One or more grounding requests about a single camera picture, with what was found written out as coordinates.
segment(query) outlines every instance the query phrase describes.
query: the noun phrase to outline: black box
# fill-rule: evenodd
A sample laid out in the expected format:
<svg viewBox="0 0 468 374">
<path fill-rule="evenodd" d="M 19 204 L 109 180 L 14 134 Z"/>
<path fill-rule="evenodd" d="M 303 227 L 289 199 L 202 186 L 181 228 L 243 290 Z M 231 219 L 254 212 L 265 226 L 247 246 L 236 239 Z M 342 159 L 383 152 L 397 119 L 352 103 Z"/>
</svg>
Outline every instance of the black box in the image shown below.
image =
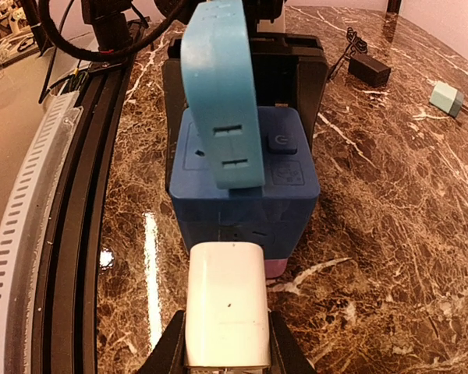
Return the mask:
<svg viewBox="0 0 468 374">
<path fill-rule="evenodd" d="M 350 58 L 349 73 L 371 87 L 387 84 L 391 71 L 392 68 L 363 53 L 356 53 Z"/>
</svg>

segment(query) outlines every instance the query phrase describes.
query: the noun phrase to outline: white charger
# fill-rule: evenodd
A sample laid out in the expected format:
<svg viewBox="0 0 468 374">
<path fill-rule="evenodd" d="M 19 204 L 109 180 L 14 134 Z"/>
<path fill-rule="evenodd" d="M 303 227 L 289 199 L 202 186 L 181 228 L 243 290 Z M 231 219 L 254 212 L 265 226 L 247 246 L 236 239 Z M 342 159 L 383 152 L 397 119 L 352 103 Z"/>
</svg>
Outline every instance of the white charger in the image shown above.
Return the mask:
<svg viewBox="0 0 468 374">
<path fill-rule="evenodd" d="M 271 364 L 264 252 L 247 242 L 207 242 L 190 251 L 186 364 L 262 369 Z"/>
</svg>

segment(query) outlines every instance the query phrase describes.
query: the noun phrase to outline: brown marble surface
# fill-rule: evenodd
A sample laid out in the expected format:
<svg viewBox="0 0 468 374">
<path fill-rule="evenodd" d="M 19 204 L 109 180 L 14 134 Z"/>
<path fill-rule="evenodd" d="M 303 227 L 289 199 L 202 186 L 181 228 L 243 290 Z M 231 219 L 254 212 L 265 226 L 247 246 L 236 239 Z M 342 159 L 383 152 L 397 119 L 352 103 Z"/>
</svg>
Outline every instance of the brown marble surface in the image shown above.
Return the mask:
<svg viewBox="0 0 468 374">
<path fill-rule="evenodd" d="M 442 80 L 468 105 L 468 62 L 404 19 L 288 8 L 288 31 L 318 36 L 330 63 L 348 26 L 392 76 L 372 90 L 345 65 L 328 84 L 313 148 L 322 194 L 284 276 L 268 282 L 269 305 L 319 372 L 468 373 L 468 115 L 427 104 Z M 98 281 L 103 373 L 135 372 L 186 304 L 161 84 L 181 30 L 140 53 L 119 126 Z"/>
</svg>

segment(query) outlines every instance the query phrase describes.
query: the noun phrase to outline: slot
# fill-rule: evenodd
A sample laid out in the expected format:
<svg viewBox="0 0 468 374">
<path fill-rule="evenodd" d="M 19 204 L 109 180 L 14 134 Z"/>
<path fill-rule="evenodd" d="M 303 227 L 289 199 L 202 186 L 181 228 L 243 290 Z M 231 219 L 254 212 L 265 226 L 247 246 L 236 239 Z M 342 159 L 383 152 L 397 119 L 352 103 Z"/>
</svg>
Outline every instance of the slot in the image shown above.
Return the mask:
<svg viewBox="0 0 468 374">
<path fill-rule="evenodd" d="M 222 167 L 224 169 L 239 169 L 248 166 L 248 159 L 243 158 L 242 160 L 223 161 Z"/>
<path fill-rule="evenodd" d="M 214 136 L 231 136 L 241 135 L 243 133 L 243 125 L 225 126 L 225 127 L 214 127 Z"/>
</svg>

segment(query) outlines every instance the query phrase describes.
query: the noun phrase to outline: black metal rail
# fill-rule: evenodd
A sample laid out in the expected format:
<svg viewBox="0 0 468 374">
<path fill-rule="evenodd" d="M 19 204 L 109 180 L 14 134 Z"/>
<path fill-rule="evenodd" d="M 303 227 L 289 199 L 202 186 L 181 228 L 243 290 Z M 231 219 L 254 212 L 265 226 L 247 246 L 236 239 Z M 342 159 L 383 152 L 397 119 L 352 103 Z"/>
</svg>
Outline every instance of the black metal rail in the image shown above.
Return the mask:
<svg viewBox="0 0 468 374">
<path fill-rule="evenodd" d="M 142 27 L 130 32 L 139 38 Z M 134 58 L 92 69 L 59 180 L 34 303 L 32 373 L 97 372 L 96 301 L 104 198 Z"/>
</svg>

